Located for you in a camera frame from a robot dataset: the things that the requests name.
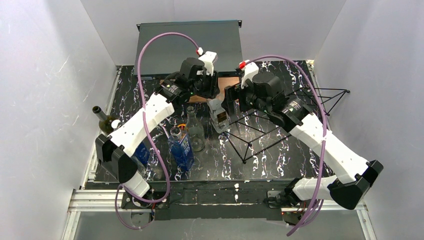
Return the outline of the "clear square bottle black cap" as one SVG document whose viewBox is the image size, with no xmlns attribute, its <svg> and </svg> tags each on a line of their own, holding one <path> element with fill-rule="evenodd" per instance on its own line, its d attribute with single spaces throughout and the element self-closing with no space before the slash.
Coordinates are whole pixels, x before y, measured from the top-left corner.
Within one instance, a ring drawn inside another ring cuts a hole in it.
<svg viewBox="0 0 424 240">
<path fill-rule="evenodd" d="M 227 111 L 222 107 L 222 101 L 218 98 L 209 99 L 207 102 L 212 125 L 218 134 L 230 128 L 230 119 Z"/>
</svg>

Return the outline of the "clear round glass bottle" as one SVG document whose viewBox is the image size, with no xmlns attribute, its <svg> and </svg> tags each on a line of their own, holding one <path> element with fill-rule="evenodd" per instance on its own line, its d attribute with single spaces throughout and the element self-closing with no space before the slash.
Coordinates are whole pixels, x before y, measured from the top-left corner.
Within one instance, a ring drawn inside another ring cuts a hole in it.
<svg viewBox="0 0 424 240">
<path fill-rule="evenodd" d="M 189 134 L 191 147 L 194 152 L 200 152 L 205 148 L 205 131 L 203 125 L 196 116 L 196 110 L 193 106 L 186 108 L 187 123 L 186 130 Z"/>
</svg>

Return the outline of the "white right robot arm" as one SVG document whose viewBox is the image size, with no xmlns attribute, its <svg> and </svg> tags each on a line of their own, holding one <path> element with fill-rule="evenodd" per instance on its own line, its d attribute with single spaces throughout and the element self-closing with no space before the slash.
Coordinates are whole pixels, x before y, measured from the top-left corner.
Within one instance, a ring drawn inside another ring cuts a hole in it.
<svg viewBox="0 0 424 240">
<path fill-rule="evenodd" d="M 313 113 L 308 104 L 284 92 L 280 78 L 260 72 L 245 81 L 225 88 L 225 100 L 239 102 L 241 111 L 254 109 L 267 115 L 272 123 L 306 144 L 332 169 L 331 177 L 295 178 L 277 196 L 267 201 L 295 206 L 312 199 L 332 200 L 353 210 L 373 186 L 384 169 L 378 160 L 368 161 L 341 142 Z"/>
</svg>

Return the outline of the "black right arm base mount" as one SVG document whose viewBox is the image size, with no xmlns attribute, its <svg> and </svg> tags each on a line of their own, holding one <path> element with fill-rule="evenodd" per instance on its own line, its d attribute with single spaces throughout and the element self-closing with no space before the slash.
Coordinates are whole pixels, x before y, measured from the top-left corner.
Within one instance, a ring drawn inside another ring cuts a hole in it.
<svg viewBox="0 0 424 240">
<path fill-rule="evenodd" d="M 295 226 L 306 213 L 308 201 L 299 200 L 293 193 L 270 190 L 263 203 L 270 209 L 289 209 L 281 211 L 282 220 L 289 226 Z"/>
</svg>

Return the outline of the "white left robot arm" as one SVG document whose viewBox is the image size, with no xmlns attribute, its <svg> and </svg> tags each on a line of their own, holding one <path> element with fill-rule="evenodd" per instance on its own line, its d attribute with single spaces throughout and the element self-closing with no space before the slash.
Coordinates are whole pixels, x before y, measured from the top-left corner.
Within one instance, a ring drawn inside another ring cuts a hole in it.
<svg viewBox="0 0 424 240">
<path fill-rule="evenodd" d="M 150 132 L 161 121 L 171 116 L 177 107 L 192 96 L 214 98 L 219 91 L 218 72 L 214 68 L 217 57 L 207 52 L 199 58 L 188 57 L 178 72 L 166 78 L 143 102 L 142 108 L 122 126 L 95 140 L 99 165 L 112 175 L 134 198 L 150 203 L 144 195 L 150 189 L 131 157 Z"/>
</svg>

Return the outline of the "black wire wine rack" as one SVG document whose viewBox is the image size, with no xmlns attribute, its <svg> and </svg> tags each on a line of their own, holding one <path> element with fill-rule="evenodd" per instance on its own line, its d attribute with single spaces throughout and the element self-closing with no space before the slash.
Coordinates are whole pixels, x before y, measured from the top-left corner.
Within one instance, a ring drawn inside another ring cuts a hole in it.
<svg viewBox="0 0 424 240">
<path fill-rule="evenodd" d="M 330 108 L 330 110 L 324 110 L 325 115 L 328 117 L 330 116 L 330 112 L 331 110 L 334 109 L 334 107 L 339 103 L 339 101 L 344 97 L 344 95 L 349 94 L 351 91 L 348 89 L 341 89 L 341 88 L 324 88 L 325 91 L 337 91 L 338 93 L 332 96 L 324 96 L 321 95 L 320 93 L 318 94 L 318 99 L 320 99 L 320 103 L 321 104 L 325 104 L 327 102 L 332 101 L 333 105 Z M 230 143 L 230 145 L 232 146 L 232 148 L 234 149 L 235 153 L 237 154 L 237 156 L 240 158 L 240 160 L 242 161 L 243 164 L 246 164 L 247 161 L 251 158 L 253 158 L 254 156 L 257 156 L 260 153 L 264 153 L 265 151 L 267 151 L 268 149 L 272 148 L 273 146 L 281 143 L 282 141 L 288 139 L 291 134 L 286 131 L 285 127 L 288 126 L 288 124 L 286 123 L 284 126 L 280 126 L 280 125 L 276 125 L 275 127 L 269 127 L 267 128 L 267 130 L 261 130 L 259 129 L 259 127 L 261 126 L 259 123 L 256 125 L 251 125 L 251 124 L 247 124 L 244 123 L 243 121 L 247 118 L 247 117 L 254 117 L 257 119 L 262 119 L 263 121 L 269 121 L 270 118 L 268 116 L 266 116 L 265 114 L 259 113 L 259 111 L 257 109 L 253 110 L 253 111 L 248 111 L 248 114 L 231 122 L 229 125 L 231 127 L 239 127 L 239 126 L 244 126 L 246 128 L 247 131 L 252 130 L 253 131 L 253 137 L 250 140 L 246 140 L 244 138 L 241 138 L 241 134 L 234 134 L 231 133 L 230 130 L 226 130 L 223 133 L 221 133 L 222 136 L 224 136 Z M 275 141 L 272 143 L 269 143 L 268 145 L 264 146 L 261 149 L 253 149 L 255 142 L 259 141 L 260 139 L 264 138 L 264 137 L 269 137 L 272 135 L 272 133 L 280 133 L 280 132 L 284 132 L 284 134 L 282 135 L 282 137 L 276 136 L 275 137 Z M 245 144 L 245 151 L 244 154 L 241 154 L 241 152 L 239 151 L 238 148 L 236 148 L 236 145 L 233 142 L 233 138 L 237 139 L 238 141 L 242 142 Z"/>
</svg>

